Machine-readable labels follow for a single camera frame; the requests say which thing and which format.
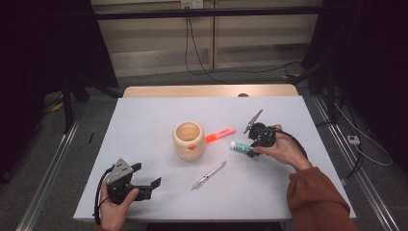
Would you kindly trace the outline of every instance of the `white table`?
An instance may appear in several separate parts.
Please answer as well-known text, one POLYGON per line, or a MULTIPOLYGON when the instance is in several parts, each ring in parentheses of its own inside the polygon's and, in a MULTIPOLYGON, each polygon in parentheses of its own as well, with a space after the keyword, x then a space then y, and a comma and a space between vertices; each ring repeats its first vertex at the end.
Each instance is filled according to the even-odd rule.
MULTIPOLYGON (((89 176, 74 218, 93 220, 96 187, 102 173, 118 158, 142 163, 132 184, 148 185, 162 177, 150 200, 134 202, 128 219, 142 222, 274 221, 290 219, 286 200, 293 169, 267 156, 253 159, 230 150, 230 141, 251 144, 243 133, 248 121, 282 124, 294 135, 349 203, 301 96, 272 97, 145 97, 122 98, 89 176), (184 121, 200 123, 206 134, 234 126, 237 132, 209 143, 204 155, 189 163, 174 150, 171 134, 184 121), (222 161, 226 166, 198 191, 191 186, 222 161)), ((352 218, 355 213, 351 208, 352 218)))

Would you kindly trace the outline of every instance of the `pen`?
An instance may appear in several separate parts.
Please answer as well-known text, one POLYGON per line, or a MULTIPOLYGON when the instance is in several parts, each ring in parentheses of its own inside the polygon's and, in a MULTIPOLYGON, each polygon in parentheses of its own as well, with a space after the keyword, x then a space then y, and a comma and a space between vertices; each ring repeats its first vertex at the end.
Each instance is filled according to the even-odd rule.
POLYGON ((209 178, 210 176, 214 175, 217 171, 219 171, 220 169, 222 169, 222 167, 225 166, 225 164, 227 164, 226 161, 222 162, 221 164, 219 164, 217 167, 215 167, 214 169, 212 169, 210 172, 208 172, 207 174, 205 174, 205 176, 203 176, 199 181, 197 181, 191 188, 191 190, 198 190, 209 178))

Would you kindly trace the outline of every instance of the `hand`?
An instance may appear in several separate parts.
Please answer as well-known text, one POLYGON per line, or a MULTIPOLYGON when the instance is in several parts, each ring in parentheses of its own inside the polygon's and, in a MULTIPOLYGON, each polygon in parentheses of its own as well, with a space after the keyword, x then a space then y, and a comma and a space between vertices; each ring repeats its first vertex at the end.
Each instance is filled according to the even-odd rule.
MULTIPOLYGON (((269 127, 282 130, 282 126, 279 124, 269 127)), ((282 164, 290 165, 296 171, 312 167, 312 163, 303 156, 292 139, 281 133, 276 133, 276 141, 272 147, 256 146, 253 150, 258 153, 267 154, 282 164)))
POLYGON ((101 226, 109 231, 120 230, 126 221, 126 214, 129 206, 138 196, 139 189, 131 190, 120 205, 114 204, 108 195, 107 178, 102 183, 99 201, 105 200, 100 205, 101 226))

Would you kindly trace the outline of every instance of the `wall outlet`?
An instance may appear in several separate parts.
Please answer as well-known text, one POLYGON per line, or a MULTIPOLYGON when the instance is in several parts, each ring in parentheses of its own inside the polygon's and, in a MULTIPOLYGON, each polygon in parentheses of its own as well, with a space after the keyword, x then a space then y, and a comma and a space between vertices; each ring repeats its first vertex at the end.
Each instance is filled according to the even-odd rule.
POLYGON ((203 0, 191 0, 191 8, 192 9, 203 9, 204 1, 203 0))
POLYGON ((183 10, 191 9, 191 0, 181 0, 181 9, 183 10))
POLYGON ((360 140, 357 136, 347 136, 348 143, 350 144, 360 144, 360 140))

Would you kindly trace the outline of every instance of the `wire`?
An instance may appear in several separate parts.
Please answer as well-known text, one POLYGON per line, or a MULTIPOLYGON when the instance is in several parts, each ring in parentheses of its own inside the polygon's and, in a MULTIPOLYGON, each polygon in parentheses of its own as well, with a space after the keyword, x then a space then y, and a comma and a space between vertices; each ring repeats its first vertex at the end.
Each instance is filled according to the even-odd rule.
POLYGON ((107 201, 109 198, 111 198, 110 196, 106 197, 105 199, 103 199, 100 203, 99 203, 99 207, 101 207, 101 205, 107 201))
POLYGON ((369 160, 381 165, 381 166, 390 166, 393 163, 393 158, 391 158, 390 154, 388 153, 388 151, 383 148, 380 144, 378 144, 376 141, 374 141, 372 138, 370 138, 368 135, 366 135, 365 133, 363 133, 362 131, 360 131, 356 126, 354 126, 354 124, 345 116, 345 114, 343 113, 343 111, 339 108, 339 106, 337 104, 335 104, 337 109, 339 110, 339 112, 343 115, 343 117, 345 118, 345 120, 358 132, 360 132, 362 135, 364 135, 366 138, 368 138, 370 141, 372 141, 373 143, 375 143, 378 147, 380 147, 390 158, 390 162, 387 164, 383 164, 380 162, 375 161, 373 158, 367 156, 366 154, 364 154, 356 145, 354 145, 357 149, 357 151, 362 154, 363 156, 365 156, 366 158, 368 158, 369 160))
POLYGON ((296 144, 296 146, 299 148, 300 152, 303 154, 303 156, 306 158, 306 160, 309 160, 309 158, 307 157, 306 150, 303 148, 303 146, 300 144, 300 142, 294 136, 292 136, 291 134, 289 134, 287 132, 284 132, 284 131, 282 131, 282 130, 280 130, 278 128, 273 128, 272 131, 276 132, 276 133, 281 133, 281 134, 286 135, 287 137, 289 137, 294 142, 294 144, 296 144))
POLYGON ((220 81, 220 80, 215 79, 214 77, 210 76, 210 74, 212 74, 212 73, 223 73, 223 72, 229 72, 229 73, 231 73, 231 72, 233 72, 233 73, 252 73, 252 74, 257 74, 257 73, 272 72, 272 71, 274 71, 274 70, 278 70, 278 69, 281 69, 281 68, 284 68, 284 69, 285 69, 285 72, 288 73, 288 71, 287 71, 287 69, 286 69, 287 66, 289 66, 289 65, 291 65, 291 64, 300 64, 300 63, 301 63, 301 61, 294 61, 294 62, 289 62, 289 63, 287 63, 287 64, 283 64, 283 65, 278 66, 278 67, 274 67, 274 68, 270 68, 270 69, 265 69, 265 70, 210 70, 210 71, 209 71, 209 70, 206 70, 206 69, 204 68, 202 62, 201 62, 201 59, 200 59, 199 55, 198 55, 197 47, 196 47, 196 44, 195 44, 195 38, 194 38, 192 26, 191 26, 191 19, 190 19, 190 18, 186 18, 186 20, 187 20, 187 38, 186 38, 186 51, 185 51, 185 65, 186 65, 187 71, 188 71, 190 74, 193 74, 193 75, 208 75, 210 78, 212 78, 212 79, 214 79, 214 80, 216 80, 216 81, 223 82, 223 81, 220 81), (189 69, 189 66, 188 66, 188 64, 187 64, 187 51, 188 51, 188 48, 189 48, 189 32, 188 32, 188 30, 189 30, 189 23, 190 23, 191 38, 192 38, 192 41, 193 41, 193 44, 194 44, 195 54, 196 54, 196 56, 197 56, 197 58, 198 58, 198 61, 200 62, 200 65, 201 65, 202 70, 204 70, 204 72, 201 72, 201 73, 192 72, 192 71, 189 69))
POLYGON ((187 22, 187 32, 186 32, 187 37, 186 37, 185 62, 186 62, 186 68, 187 68, 187 70, 189 71, 189 73, 194 74, 194 73, 192 73, 192 72, 190 71, 189 66, 187 65, 187 51, 188 51, 188 49, 189 49, 189 23, 190 23, 191 38, 192 38, 192 42, 193 42, 193 44, 194 44, 195 54, 196 54, 196 56, 197 56, 197 58, 198 58, 198 61, 200 62, 200 65, 201 65, 202 70, 204 70, 205 74, 207 74, 207 76, 210 77, 211 79, 213 79, 213 80, 215 80, 215 81, 218 81, 218 82, 221 82, 222 84, 230 85, 230 83, 227 83, 227 82, 224 82, 224 81, 222 81, 222 80, 218 80, 218 79, 214 78, 214 77, 211 76, 210 73, 208 73, 207 70, 204 68, 204 66, 203 66, 203 64, 202 64, 202 62, 201 62, 200 56, 198 55, 197 46, 196 46, 196 44, 195 44, 194 34, 193 34, 193 32, 192 32, 192 26, 191 26, 191 19, 190 19, 189 17, 187 17, 187 18, 186 18, 186 22, 187 22))
MULTIPOLYGON (((342 94, 341 102, 343 102, 344 105, 347 107, 348 111, 350 112, 352 122, 353 122, 354 126, 357 127, 357 123, 356 123, 354 114, 353 114, 353 112, 350 110, 350 108, 348 107, 348 104, 345 103, 345 97, 344 97, 343 94, 342 94)), ((350 125, 349 125, 348 123, 347 123, 347 127, 348 127, 348 129, 351 131, 351 134, 354 136, 354 133, 352 132, 352 129, 350 128, 350 125)), ((356 134, 357 134, 358 139, 361 140, 361 138, 360 138, 360 133, 357 131, 356 134)), ((360 147, 360 150, 363 150, 363 147, 362 147, 362 144, 361 144, 361 143, 359 144, 359 147, 360 147)), ((364 155, 361 155, 361 153, 358 152, 358 153, 357 153, 356 163, 354 163, 354 168, 353 168, 353 169, 351 170, 351 172, 346 176, 345 180, 348 180, 354 173, 356 173, 358 170, 360 170, 360 168, 363 166, 363 163, 364 163, 364 155)))
POLYGON ((93 207, 93 217, 95 218, 96 225, 101 224, 101 218, 99 216, 99 207, 105 200, 107 200, 109 198, 108 197, 108 198, 104 199, 101 203, 99 203, 99 192, 101 190, 102 183, 103 183, 103 180, 105 179, 105 176, 108 175, 108 173, 112 172, 113 169, 114 169, 114 166, 109 167, 108 169, 106 169, 106 171, 102 174, 101 179, 99 180, 98 187, 96 188, 95 206, 93 207))
POLYGON ((369 159, 369 160, 371 160, 372 162, 375 162, 375 163, 377 163, 377 164, 379 164, 379 165, 381 165, 381 166, 390 166, 392 163, 393 163, 393 159, 390 157, 390 162, 389 163, 387 163, 387 164, 383 164, 383 163, 380 163, 380 162, 378 162, 378 161, 375 161, 373 158, 371 158, 371 157, 369 157, 367 154, 365 154, 365 153, 363 153, 358 147, 357 147, 357 145, 356 144, 354 144, 354 147, 357 149, 357 151, 360 153, 360 154, 362 154, 363 156, 365 156, 367 159, 369 159))

